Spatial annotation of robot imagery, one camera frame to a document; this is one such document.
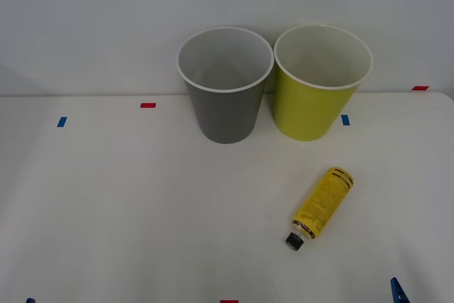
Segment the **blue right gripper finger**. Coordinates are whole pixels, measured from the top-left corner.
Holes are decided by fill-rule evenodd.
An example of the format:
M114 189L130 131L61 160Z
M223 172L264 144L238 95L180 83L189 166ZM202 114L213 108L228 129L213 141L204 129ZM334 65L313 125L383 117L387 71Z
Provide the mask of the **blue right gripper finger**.
M409 303L409 299L405 294L402 286L399 284L397 278L393 277L390 280L391 284L391 291L392 291L392 299L393 303Z

